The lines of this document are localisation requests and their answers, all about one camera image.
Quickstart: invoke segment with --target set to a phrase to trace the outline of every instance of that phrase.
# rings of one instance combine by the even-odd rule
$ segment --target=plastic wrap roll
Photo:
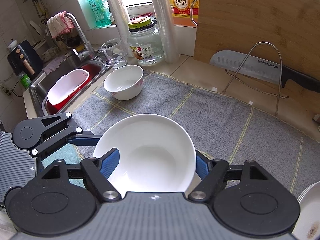
[[[169,0],[152,0],[164,50],[165,61],[169,64],[179,61],[179,51],[174,33],[174,23]]]
[[[128,23],[130,22],[129,13],[127,7],[123,4],[122,0],[107,0],[110,7],[110,12],[112,13],[113,18],[115,19],[118,32],[121,39],[125,44],[125,48],[128,54],[128,57],[134,57],[132,50],[128,45],[128,36],[130,35],[128,29]]]

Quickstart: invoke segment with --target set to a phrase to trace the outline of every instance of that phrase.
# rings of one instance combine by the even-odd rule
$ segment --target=faucet
[[[73,26],[76,28],[76,30],[78,31],[78,34],[82,40],[82,42],[84,43],[84,50],[79,52],[77,55],[80,58],[81,61],[84,61],[87,58],[93,59],[94,58],[94,49],[91,45],[91,42],[88,41],[88,39],[86,38],[86,36],[84,35],[82,29],[80,28],[80,25],[78,24],[76,18],[73,16],[73,14],[71,13],[65,13],[64,14],[65,17],[69,18],[73,24]],[[49,36],[49,29],[48,26],[45,29],[45,34],[47,36]]]

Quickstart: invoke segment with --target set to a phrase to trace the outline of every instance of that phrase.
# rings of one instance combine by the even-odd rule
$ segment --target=gray ribbed panel
[[[182,193],[127,193],[124,200],[105,203],[98,214],[79,230],[50,240],[242,240],[228,231],[204,204],[187,201]],[[12,240],[40,240],[16,234]],[[294,240],[289,235],[274,240]]]
[[[10,187],[23,187],[35,175],[36,158],[15,147],[11,133],[0,130],[0,203]]]

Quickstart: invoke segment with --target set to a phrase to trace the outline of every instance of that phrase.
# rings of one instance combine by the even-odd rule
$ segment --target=countertop
[[[136,59],[131,59],[130,64],[137,64]],[[191,83],[193,85],[203,87],[209,90],[215,90],[222,93],[222,90],[230,80],[224,69],[202,63],[193,59],[193,57],[181,55],[178,63],[167,64],[161,62],[157,65],[144,67],[147,70],[159,72],[168,76],[172,76],[180,81]],[[102,77],[100,77],[94,84],[92,84],[68,109],[72,112],[79,107],[87,97],[93,94],[104,82],[105,78],[113,71],[109,70]],[[249,85],[258,87],[267,92],[277,93],[270,87],[261,84],[260,82],[247,78],[243,75],[241,79]],[[260,110],[263,110],[271,115],[274,115],[276,108],[276,97],[269,96],[253,90],[241,82],[234,80],[229,86],[226,95],[238,98],[239,100],[252,104]],[[28,118],[35,118],[36,111],[34,110],[29,91],[23,93],[23,98],[26,106]],[[302,130],[311,138],[320,141],[320,132],[318,130],[319,124],[312,120],[312,113],[308,112],[301,104],[289,99],[280,99],[278,118],[287,122],[288,124]]]

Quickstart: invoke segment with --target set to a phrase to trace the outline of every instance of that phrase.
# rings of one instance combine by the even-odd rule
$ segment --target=wooden cutting board
[[[284,65],[320,80],[320,0],[200,0],[199,5],[194,59],[209,63],[224,49],[247,54],[255,43],[268,41],[279,49]],[[266,45],[252,55],[279,62]],[[282,93],[320,113],[319,93],[292,81]]]

